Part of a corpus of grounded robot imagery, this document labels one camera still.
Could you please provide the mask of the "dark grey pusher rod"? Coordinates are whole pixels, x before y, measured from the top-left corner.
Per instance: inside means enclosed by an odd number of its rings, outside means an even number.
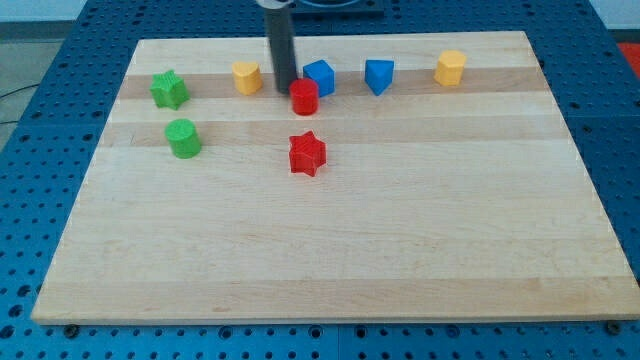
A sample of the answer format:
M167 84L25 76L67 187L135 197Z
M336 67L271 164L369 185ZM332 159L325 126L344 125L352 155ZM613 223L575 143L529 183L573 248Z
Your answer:
M263 9L276 89L288 94L290 85L298 79L290 8L288 4L265 4Z

